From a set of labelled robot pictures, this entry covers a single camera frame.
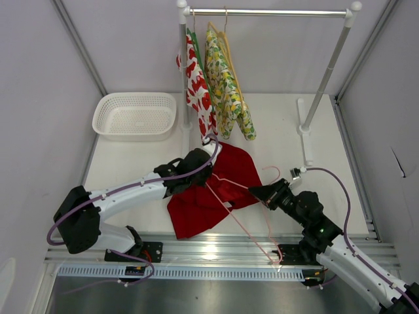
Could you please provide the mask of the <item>red skirt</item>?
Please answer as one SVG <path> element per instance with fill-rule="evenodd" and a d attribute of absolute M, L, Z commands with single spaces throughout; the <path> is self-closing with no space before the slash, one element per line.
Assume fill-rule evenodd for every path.
<path fill-rule="evenodd" d="M 227 217 L 228 210 L 257 203 L 247 190 L 262 185 L 252 157 L 228 143 L 221 146 L 208 185 L 192 186 L 172 196 L 167 205 L 178 239 L 191 238 L 213 228 Z"/>

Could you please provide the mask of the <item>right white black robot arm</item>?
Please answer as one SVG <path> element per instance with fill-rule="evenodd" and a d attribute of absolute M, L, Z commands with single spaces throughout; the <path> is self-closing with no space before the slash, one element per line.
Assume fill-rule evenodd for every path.
<path fill-rule="evenodd" d="M 418 312 L 418 283 L 406 284 L 360 251 L 324 214 L 317 193 L 295 195 L 285 179 L 251 187 L 249 193 L 270 210 L 281 209 L 303 227 L 299 243 L 303 262 L 317 262 L 330 269 L 377 313 Z"/>

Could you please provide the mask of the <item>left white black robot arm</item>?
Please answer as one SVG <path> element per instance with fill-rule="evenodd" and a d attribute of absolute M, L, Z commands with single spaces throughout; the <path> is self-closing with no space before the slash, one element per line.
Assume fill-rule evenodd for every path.
<path fill-rule="evenodd" d="M 194 185 L 203 185 L 211 176 L 215 156 L 196 148 L 184 158 L 157 166 L 148 175 L 127 185 L 87 191 L 72 188 L 54 215 L 53 230 L 70 254 L 88 249 L 110 249 L 129 262 L 142 254 L 140 236 L 131 226 L 116 227 L 107 219 L 150 201 L 180 194 Z"/>

